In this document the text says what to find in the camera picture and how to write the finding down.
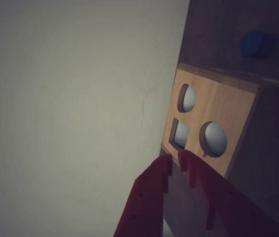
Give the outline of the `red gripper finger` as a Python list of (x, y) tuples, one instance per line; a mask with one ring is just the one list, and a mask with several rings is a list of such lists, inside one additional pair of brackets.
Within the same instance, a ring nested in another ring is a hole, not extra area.
[(115, 237), (161, 237), (163, 235), (163, 195), (168, 192), (173, 158), (164, 154), (156, 158), (135, 179)]
[(218, 237), (279, 237), (279, 224), (200, 157), (178, 151), (206, 230)]

